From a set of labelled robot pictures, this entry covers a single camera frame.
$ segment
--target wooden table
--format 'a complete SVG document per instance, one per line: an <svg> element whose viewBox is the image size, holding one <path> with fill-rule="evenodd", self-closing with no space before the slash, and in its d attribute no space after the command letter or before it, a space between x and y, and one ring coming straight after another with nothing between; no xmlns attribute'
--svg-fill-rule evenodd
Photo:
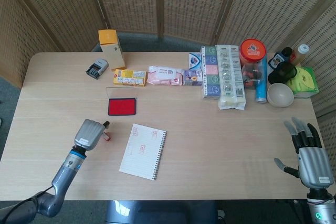
<svg viewBox="0 0 336 224"><path fill-rule="evenodd" d="M129 69L149 65L187 68L186 52L124 53ZM111 121L112 140L87 152L68 200L305 198L300 180L273 162L297 160L283 120L297 116L317 126L310 99L279 109L254 102L245 111L204 100L201 87L139 87L137 114L108 116L107 70L99 80L85 71L98 52L40 53L30 61L0 162L0 200L22 200L50 186L84 119ZM132 124L167 130L156 181L119 172Z"/></svg>

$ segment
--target small bottle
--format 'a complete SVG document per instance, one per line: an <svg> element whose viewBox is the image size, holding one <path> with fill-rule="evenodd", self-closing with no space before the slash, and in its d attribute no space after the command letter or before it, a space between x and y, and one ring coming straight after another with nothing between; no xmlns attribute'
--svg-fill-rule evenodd
<svg viewBox="0 0 336 224"><path fill-rule="evenodd" d="M306 54L309 52L309 46L306 44L300 45L298 48L294 49L293 53L290 56L290 63L294 66L302 62Z"/></svg>
<svg viewBox="0 0 336 224"><path fill-rule="evenodd" d="M292 52L293 50L290 47L285 47L281 52L277 52L273 58L268 61L268 65L274 70L280 62L289 62Z"/></svg>

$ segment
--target red lid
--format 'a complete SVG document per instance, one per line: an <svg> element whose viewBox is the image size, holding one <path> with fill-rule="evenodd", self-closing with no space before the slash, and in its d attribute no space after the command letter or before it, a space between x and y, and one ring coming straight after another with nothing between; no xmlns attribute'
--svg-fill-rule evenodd
<svg viewBox="0 0 336 224"><path fill-rule="evenodd" d="M247 61L257 62L266 55L266 47L260 40L246 39L240 44L240 54Z"/></svg>

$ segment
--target spiral notebook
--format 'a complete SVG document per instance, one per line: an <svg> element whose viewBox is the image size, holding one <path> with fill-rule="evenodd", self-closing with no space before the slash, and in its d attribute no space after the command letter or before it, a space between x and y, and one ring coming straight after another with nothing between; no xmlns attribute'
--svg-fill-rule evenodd
<svg viewBox="0 0 336 224"><path fill-rule="evenodd" d="M120 172L155 180L167 131L133 124Z"/></svg>

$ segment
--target robotic arm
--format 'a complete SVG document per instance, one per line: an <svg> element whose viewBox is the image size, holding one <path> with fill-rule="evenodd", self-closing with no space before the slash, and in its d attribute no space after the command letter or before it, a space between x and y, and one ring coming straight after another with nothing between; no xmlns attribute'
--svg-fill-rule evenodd
<svg viewBox="0 0 336 224"><path fill-rule="evenodd" d="M109 122L100 124L86 119L75 137L75 145L51 182L55 195L42 191L14 206L0 209L1 224L23 224L34 220L37 213L54 217L61 209L65 194L86 158L85 152L95 148Z"/></svg>
<svg viewBox="0 0 336 224"><path fill-rule="evenodd" d="M288 121L285 126L292 136L297 153L299 169L284 165L275 158L277 166L309 188L307 200L313 223L336 223L336 204L327 188L334 183L334 178L327 152L322 148L320 136L311 124L292 118L296 129Z"/></svg>

